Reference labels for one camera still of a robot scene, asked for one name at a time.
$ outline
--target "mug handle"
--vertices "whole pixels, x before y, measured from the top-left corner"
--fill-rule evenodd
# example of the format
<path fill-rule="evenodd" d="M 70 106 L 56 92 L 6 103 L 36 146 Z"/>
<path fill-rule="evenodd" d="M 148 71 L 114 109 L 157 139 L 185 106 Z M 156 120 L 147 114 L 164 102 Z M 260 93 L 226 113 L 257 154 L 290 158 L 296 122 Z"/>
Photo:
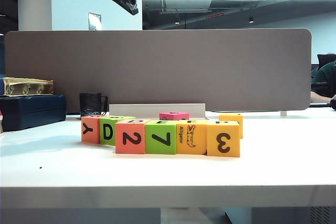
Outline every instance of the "mug handle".
<path fill-rule="evenodd" d="M 108 104 L 108 97 L 101 97 L 102 98 L 102 100 L 103 100 L 103 98 L 104 98 L 104 101 L 102 101 L 102 112 L 103 112 L 103 115 L 106 115 L 106 113 L 107 113 L 107 104 Z"/>

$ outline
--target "alphabet block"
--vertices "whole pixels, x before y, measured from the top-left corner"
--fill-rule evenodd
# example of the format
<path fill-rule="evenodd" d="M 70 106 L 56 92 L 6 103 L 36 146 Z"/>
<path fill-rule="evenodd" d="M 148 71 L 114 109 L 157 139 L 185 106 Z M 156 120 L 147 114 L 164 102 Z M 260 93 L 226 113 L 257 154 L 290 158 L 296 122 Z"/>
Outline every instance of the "alphabet block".
<path fill-rule="evenodd" d="M 160 120 L 188 120 L 189 113 L 186 112 L 160 112 Z"/>
<path fill-rule="evenodd" d="M 99 119 L 105 115 L 82 116 L 82 142 L 99 144 Z"/>
<path fill-rule="evenodd" d="M 115 145 L 116 123 L 123 120 L 135 119 L 134 116 L 111 115 L 99 119 L 100 143 Z"/>
<path fill-rule="evenodd" d="M 145 123 L 149 120 L 133 119 L 116 123 L 116 153 L 145 154 Z"/>
<path fill-rule="evenodd" d="M 243 138 L 243 115 L 237 113 L 221 113 L 219 114 L 220 121 L 237 121 L 239 123 L 239 135 Z"/>
<path fill-rule="evenodd" d="M 176 153 L 206 152 L 206 120 L 180 120 L 176 124 Z"/>
<path fill-rule="evenodd" d="M 240 157 L 239 123 L 210 121 L 207 125 L 208 156 Z"/>
<path fill-rule="evenodd" d="M 176 123 L 172 120 L 151 120 L 145 125 L 146 153 L 176 154 Z"/>

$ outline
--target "orange block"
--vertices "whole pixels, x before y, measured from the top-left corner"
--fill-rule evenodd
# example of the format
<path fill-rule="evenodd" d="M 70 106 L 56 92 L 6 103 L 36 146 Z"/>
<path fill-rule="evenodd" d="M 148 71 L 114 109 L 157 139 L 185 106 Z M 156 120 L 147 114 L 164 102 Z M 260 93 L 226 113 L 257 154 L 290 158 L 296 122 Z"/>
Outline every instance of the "orange block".
<path fill-rule="evenodd" d="M 237 121 L 239 123 L 239 135 L 243 138 L 243 118 L 244 116 L 239 113 L 221 113 L 219 114 L 220 121 Z"/>
<path fill-rule="evenodd" d="M 99 118 L 105 115 L 82 116 L 82 142 L 99 144 Z"/>
<path fill-rule="evenodd" d="M 150 120 L 131 119 L 116 123 L 116 153 L 145 154 L 145 124 Z"/>
<path fill-rule="evenodd" d="M 176 153 L 204 154 L 206 129 L 206 120 L 179 120 L 176 124 Z"/>
<path fill-rule="evenodd" d="M 238 122 L 208 122 L 207 155 L 222 157 L 240 157 L 240 137 Z"/>

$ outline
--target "lime green block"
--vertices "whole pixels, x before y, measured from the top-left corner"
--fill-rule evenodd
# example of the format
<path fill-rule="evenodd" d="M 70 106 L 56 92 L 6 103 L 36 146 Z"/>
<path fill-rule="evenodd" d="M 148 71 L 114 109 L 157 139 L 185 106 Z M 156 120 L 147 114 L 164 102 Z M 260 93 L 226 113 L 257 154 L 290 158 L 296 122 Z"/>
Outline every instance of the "lime green block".
<path fill-rule="evenodd" d="M 173 120 L 152 120 L 145 124 L 146 153 L 176 154 L 176 123 Z"/>
<path fill-rule="evenodd" d="M 116 123 L 126 119 L 135 119 L 134 116 L 112 115 L 99 118 L 99 136 L 101 144 L 115 146 Z"/>

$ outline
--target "white column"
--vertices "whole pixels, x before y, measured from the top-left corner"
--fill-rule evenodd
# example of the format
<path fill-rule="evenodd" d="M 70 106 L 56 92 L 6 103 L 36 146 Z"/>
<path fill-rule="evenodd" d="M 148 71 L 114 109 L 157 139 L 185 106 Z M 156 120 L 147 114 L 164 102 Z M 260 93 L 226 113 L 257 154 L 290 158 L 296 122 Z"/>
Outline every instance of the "white column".
<path fill-rule="evenodd" d="M 18 0 L 19 30 L 51 30 L 51 0 Z"/>

